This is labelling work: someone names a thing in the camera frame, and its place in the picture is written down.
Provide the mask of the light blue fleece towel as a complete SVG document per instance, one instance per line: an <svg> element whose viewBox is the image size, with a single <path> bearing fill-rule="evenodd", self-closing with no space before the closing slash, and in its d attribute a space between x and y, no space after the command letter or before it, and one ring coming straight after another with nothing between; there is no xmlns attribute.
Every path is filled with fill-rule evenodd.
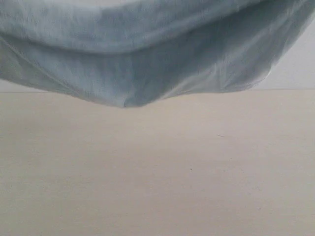
<svg viewBox="0 0 315 236"><path fill-rule="evenodd" d="M120 108L264 80L312 0L3 0L0 77Z"/></svg>

